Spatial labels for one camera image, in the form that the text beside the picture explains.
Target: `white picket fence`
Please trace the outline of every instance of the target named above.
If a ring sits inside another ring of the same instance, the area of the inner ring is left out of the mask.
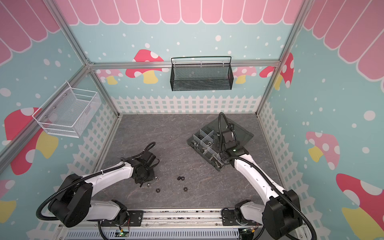
[[[103,104],[102,109],[99,109],[99,113],[100,115],[96,116],[96,122],[92,122],[92,129],[86,129],[86,131],[88,131],[88,137],[83,137],[84,143],[78,145],[79,153],[73,154],[73,163],[67,164],[68,172],[60,175],[62,180],[73,173],[79,176],[92,173],[92,169],[96,165],[106,136],[111,130],[112,123],[115,119],[115,115],[108,105]],[[59,187],[60,186],[55,186],[53,190],[56,192]],[[45,211],[44,215],[53,217],[53,214],[48,210]],[[52,239],[58,224],[60,224],[60,221],[39,220],[37,227],[28,231],[26,234],[30,240]]]
[[[120,113],[124,114],[162,114],[162,113],[254,113],[256,112],[261,96],[254,98],[246,98],[243,96],[239,98],[230,96],[223,98],[222,96],[215,98],[215,96],[208,98],[204,96],[200,98],[192,98],[189,96],[185,98],[138,98],[133,99],[126,97],[125,99],[119,97],[115,99],[112,97],[112,101]]]
[[[303,173],[297,170],[298,162],[292,159],[293,152],[288,150],[289,143],[284,141],[285,135],[281,134],[281,127],[278,126],[278,120],[275,120],[275,114],[272,114],[270,102],[265,103],[259,117],[283,186],[293,189],[299,195],[301,211],[311,221],[318,239],[329,240],[331,231],[321,224],[323,214],[314,208],[315,199],[308,194],[308,185],[302,181]]]

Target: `white mesh basket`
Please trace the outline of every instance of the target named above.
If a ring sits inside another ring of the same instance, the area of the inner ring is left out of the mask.
[[[97,92],[69,86],[44,112],[39,113],[41,106],[32,116],[48,134],[79,138],[100,105]]]

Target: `gray marble floor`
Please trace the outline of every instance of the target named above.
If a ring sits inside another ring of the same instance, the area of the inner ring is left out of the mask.
[[[255,136],[245,145],[255,162],[276,182],[280,182],[255,114],[226,114]],[[217,114],[145,114],[124,115],[113,139],[105,169],[120,157],[140,153],[147,144],[156,142],[150,151],[160,159],[155,167],[159,180],[151,188],[139,188],[132,178],[122,180],[96,194],[94,200],[116,199],[128,208],[160,207],[234,207],[250,199],[262,204],[256,190],[232,166],[216,171],[199,156],[186,140]],[[185,176],[185,181],[177,180]]]

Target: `black mesh basket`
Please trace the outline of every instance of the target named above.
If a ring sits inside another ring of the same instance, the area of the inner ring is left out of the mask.
[[[230,90],[233,73],[230,56],[171,58],[172,91]]]

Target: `white polka dot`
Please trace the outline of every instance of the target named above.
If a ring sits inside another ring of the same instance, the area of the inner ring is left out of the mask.
[[[33,108],[22,108],[20,109],[20,111],[22,112],[22,114],[24,114],[25,116],[31,116],[35,111],[33,110]]]
[[[328,151],[329,150],[329,145],[324,143],[322,148],[323,148],[324,151]]]
[[[6,145],[8,145],[10,142],[11,142],[11,140],[4,140],[4,141],[1,142],[1,144],[2,144],[3,146],[6,146]]]
[[[334,147],[333,150],[335,151],[336,154],[340,155],[340,147],[339,146]]]
[[[374,111],[369,110],[364,113],[364,119],[367,121],[372,121],[375,117],[376,113]]]
[[[333,164],[333,162],[329,162],[329,163],[328,163],[328,167],[329,167],[329,169],[331,169],[331,170],[335,170],[335,165]]]
[[[363,148],[362,148],[362,152],[363,152],[363,153],[369,153],[369,148],[367,148],[367,147],[363,147]]]
[[[381,188],[375,187],[373,185],[370,185],[369,183],[360,181],[361,187],[369,194],[377,196],[380,195],[382,192]]]
[[[15,181],[14,180],[9,180],[6,184],[5,184],[5,189],[11,189],[13,187],[13,185],[15,184]]]
[[[35,151],[36,149],[32,149],[32,150],[29,150],[26,154],[25,154],[25,160],[29,163],[33,163],[33,159],[35,157]]]
[[[11,91],[8,88],[0,88],[0,94],[4,97],[9,97],[11,95]]]
[[[356,205],[360,206],[360,199],[359,197],[356,195],[356,193],[354,193],[353,191],[347,189],[347,190],[344,190],[343,193],[349,198],[352,200],[352,202],[356,203]]]
[[[156,53],[151,52],[151,57],[153,57],[153,58],[158,58],[159,56],[158,56]]]

